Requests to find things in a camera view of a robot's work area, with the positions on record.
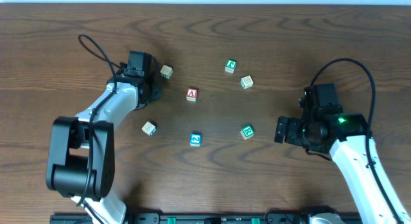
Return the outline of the red letter A block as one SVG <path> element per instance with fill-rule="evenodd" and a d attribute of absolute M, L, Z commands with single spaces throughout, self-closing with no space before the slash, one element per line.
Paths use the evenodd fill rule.
<path fill-rule="evenodd" d="M 188 88 L 186 93 L 186 99 L 188 101 L 196 101 L 198 96 L 198 90 L 194 88 Z"/>

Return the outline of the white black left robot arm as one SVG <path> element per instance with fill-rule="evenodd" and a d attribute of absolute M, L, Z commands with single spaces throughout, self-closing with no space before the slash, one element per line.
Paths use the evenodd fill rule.
<path fill-rule="evenodd" d="M 114 132 L 126 116 L 161 97 L 153 76 L 111 78 L 103 94 L 52 125 L 46 185 L 83 207 L 93 223 L 123 223 L 125 203 L 113 190 Z"/>

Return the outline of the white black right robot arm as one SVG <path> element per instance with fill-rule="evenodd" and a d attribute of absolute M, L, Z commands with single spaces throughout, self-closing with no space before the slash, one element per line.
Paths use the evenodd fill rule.
<path fill-rule="evenodd" d="M 363 223 L 410 223 L 382 166 L 361 114 L 331 114 L 314 121 L 281 116 L 274 141 L 301 146 L 333 161 L 342 173 Z"/>

